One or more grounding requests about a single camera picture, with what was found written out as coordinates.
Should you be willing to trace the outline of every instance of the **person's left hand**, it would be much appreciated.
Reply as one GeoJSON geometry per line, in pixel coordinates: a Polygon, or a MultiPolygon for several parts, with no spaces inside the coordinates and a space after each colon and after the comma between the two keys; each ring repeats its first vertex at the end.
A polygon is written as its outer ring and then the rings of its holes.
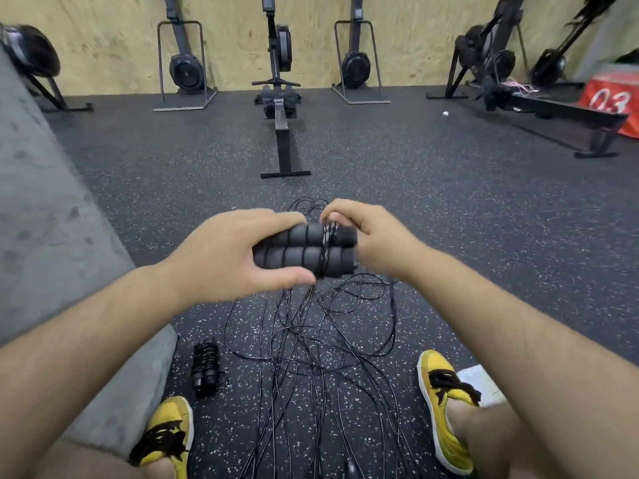
{"type": "Polygon", "coordinates": [[[155,267],[185,306],[310,285],[315,282],[311,271],[303,267],[260,269],[252,251],[262,239],[305,223],[301,213],[265,208],[220,213],[197,227],[155,267]]]}

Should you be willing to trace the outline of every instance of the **yellow sneaker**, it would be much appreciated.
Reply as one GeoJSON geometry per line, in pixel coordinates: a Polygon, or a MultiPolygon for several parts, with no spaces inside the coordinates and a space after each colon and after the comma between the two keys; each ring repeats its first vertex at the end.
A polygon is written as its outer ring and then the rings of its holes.
{"type": "Polygon", "coordinates": [[[449,399],[462,400],[479,406],[481,394],[468,383],[457,378],[455,369],[441,354],[429,349],[417,362],[419,387],[431,411],[435,455],[453,474],[467,476],[473,471],[468,450],[459,443],[446,420],[446,404],[449,399]]]}
{"type": "Polygon", "coordinates": [[[193,443],[193,410],[184,397],[171,397],[155,411],[146,432],[129,457],[136,467],[163,457],[171,459],[176,479],[187,479],[188,451],[193,443]]]}

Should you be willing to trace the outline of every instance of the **jump rope handle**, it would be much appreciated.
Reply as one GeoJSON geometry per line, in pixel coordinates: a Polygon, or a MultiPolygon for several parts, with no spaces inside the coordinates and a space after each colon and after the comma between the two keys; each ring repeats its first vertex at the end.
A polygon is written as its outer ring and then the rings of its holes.
{"type": "Polygon", "coordinates": [[[268,237],[253,248],[253,261],[263,269],[304,267],[316,277],[355,272],[357,230],[315,222],[268,237]]]}

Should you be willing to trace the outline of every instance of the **yellow shoe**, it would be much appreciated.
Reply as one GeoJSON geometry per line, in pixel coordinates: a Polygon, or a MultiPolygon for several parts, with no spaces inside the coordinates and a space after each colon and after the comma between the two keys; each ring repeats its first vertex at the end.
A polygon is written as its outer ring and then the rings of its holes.
{"type": "Polygon", "coordinates": [[[136,467],[163,457],[171,459],[176,479],[187,479],[188,451],[193,443],[193,410],[184,397],[171,397],[155,411],[146,432],[129,457],[136,467]]]}
{"type": "Polygon", "coordinates": [[[417,362],[419,387],[428,403],[433,424],[435,455],[453,474],[467,476],[473,471],[473,462],[468,450],[459,443],[446,420],[446,404],[449,399],[462,400],[479,406],[481,394],[468,383],[457,378],[455,369],[441,354],[429,349],[417,362]]]}

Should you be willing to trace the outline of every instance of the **rubber gym floor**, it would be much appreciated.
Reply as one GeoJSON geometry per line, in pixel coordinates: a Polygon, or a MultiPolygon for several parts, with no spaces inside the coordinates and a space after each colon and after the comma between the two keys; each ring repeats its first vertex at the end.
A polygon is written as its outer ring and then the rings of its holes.
{"type": "MultiPolygon", "coordinates": [[[[255,92],[222,92],[204,111],[173,113],[151,111],[157,95],[96,96],[70,101],[90,100],[94,113],[47,119],[136,265],[169,255],[218,212],[281,211],[301,196],[357,199],[384,205],[430,245],[639,364],[636,142],[620,137],[618,157],[578,160],[570,149],[505,124],[527,116],[488,115],[470,101],[427,101],[425,93],[388,88],[391,104],[348,106],[331,89],[300,90],[304,100],[290,126],[313,174],[289,179],[260,180],[260,171],[276,168],[277,155],[273,121],[254,106],[255,92]]],[[[526,121],[587,144],[587,134],[568,123],[526,121]]],[[[376,363],[395,387],[423,474],[446,476],[434,456],[416,360],[434,348],[458,368],[476,361],[414,290],[398,285],[396,300],[397,343],[376,363]]],[[[256,352],[262,302],[244,299],[235,310],[227,339],[237,349],[256,352]]],[[[255,437],[258,365],[221,345],[230,306],[197,306],[173,322],[180,341],[165,394],[194,404],[192,479],[236,476],[255,437]],[[211,337],[229,381],[195,402],[192,346],[211,337]]],[[[344,329],[358,343],[376,343],[388,332],[388,316],[385,297],[345,316],[344,329]]],[[[355,394],[341,400],[360,465],[381,477],[379,419],[355,394]]],[[[304,400],[292,402],[294,477],[308,476],[308,415],[304,400]]],[[[338,435],[325,434],[324,476],[334,477],[344,446],[338,435]]],[[[287,460],[278,454],[280,476],[288,476],[287,460]]],[[[267,455],[260,477],[272,475],[271,463],[267,455]]]]}

